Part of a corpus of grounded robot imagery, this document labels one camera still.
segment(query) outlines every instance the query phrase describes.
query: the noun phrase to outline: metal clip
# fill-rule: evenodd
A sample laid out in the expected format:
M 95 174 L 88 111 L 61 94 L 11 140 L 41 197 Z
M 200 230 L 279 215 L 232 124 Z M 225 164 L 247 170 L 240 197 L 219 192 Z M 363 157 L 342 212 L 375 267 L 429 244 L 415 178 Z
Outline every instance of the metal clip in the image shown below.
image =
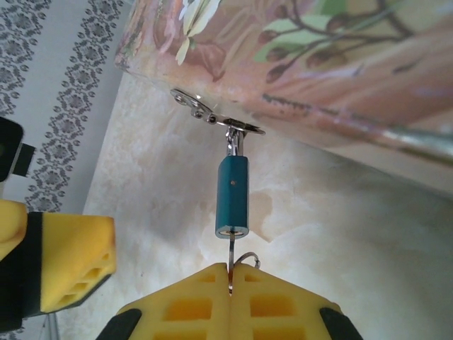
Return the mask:
M 226 142 L 226 155 L 227 156 L 243 156 L 243 139 L 246 133 L 229 126 L 225 134 Z
M 261 130 L 258 126 L 241 122 L 234 118 L 226 117 L 224 115 L 217 115 L 212 112 L 205 104 L 203 104 L 199 99 L 200 96 L 197 96 L 197 99 L 190 96 L 189 94 L 178 90 L 173 89 L 170 91 L 170 94 L 175 98 L 175 101 L 183 106 L 188 106 L 190 108 L 190 114 L 192 117 L 201 119 L 210 125 L 223 125 L 228 128 L 234 128 L 244 133 L 256 133 L 258 135 L 264 135 L 265 132 Z
M 255 268 L 259 269 L 261 267 L 261 261 L 258 258 L 258 255 L 249 251 L 245 253 L 239 259 L 234 262 L 234 233 L 229 235 L 229 256 L 228 256 L 228 289 L 230 295 L 233 294 L 233 270 L 236 264 L 242 263 L 242 261 L 253 257 L 255 259 Z

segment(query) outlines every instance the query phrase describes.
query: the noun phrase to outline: yellow plastic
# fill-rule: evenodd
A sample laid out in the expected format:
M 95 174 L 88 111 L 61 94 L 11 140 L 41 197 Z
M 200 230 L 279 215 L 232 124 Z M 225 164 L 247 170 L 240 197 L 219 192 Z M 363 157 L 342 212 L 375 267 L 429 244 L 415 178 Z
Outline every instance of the yellow plastic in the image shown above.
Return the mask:
M 43 214 L 41 312 L 80 301 L 115 270 L 111 217 Z
M 227 265 L 216 263 L 154 294 L 135 301 L 142 311 L 129 340 L 228 340 Z
M 20 244 L 27 231 L 27 209 L 12 200 L 0 200 L 0 261 Z
M 233 287 L 230 339 L 331 340 L 319 310 L 341 310 L 326 298 L 242 263 Z
M 142 311 L 129 340 L 331 340 L 319 310 L 337 304 L 246 264 L 225 263 L 124 308 Z

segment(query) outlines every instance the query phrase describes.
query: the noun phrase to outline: metal wire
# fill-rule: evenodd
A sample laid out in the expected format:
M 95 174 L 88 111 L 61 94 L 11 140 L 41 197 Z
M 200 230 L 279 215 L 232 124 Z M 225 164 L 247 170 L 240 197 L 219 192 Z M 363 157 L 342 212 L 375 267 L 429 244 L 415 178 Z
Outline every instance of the metal wire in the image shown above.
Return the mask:
M 228 289 L 229 293 L 233 293 L 233 268 L 234 268 L 234 240 L 233 232 L 229 234 L 229 260 L 228 260 Z
M 242 261 L 248 259 L 249 257 L 255 258 L 255 268 L 259 269 L 261 267 L 261 261 L 258 258 L 258 255 L 256 255 L 252 251 L 245 253 L 243 256 L 241 256 L 239 259 L 237 259 L 237 261 L 234 263 L 234 265 L 242 263 Z

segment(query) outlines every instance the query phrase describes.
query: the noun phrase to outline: marble surface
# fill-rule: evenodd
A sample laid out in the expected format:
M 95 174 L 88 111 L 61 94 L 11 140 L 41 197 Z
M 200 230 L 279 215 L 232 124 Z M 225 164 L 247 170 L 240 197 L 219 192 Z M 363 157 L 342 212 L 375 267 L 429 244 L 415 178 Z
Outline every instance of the marble surface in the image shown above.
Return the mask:
M 337 302 L 365 340 L 453 334 L 453 200 L 269 132 L 248 136 L 251 233 L 262 269 Z M 214 262 L 224 130 L 124 75 L 86 214 L 113 216 L 117 273 L 58 314 L 62 340 L 95 339 L 123 305 Z

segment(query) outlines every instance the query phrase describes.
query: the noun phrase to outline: patterned wallpaper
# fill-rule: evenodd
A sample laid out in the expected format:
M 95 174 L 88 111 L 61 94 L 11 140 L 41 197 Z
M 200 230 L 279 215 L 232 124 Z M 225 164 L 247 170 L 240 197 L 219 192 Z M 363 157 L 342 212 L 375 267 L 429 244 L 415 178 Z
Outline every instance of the patterned wallpaper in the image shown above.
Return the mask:
M 5 198 L 30 211 L 81 213 L 120 84 L 113 58 L 130 8 L 0 0 L 0 116 L 20 123 L 37 149 L 28 177 L 6 182 Z M 40 340 L 24 335 L 26 325 L 0 340 Z

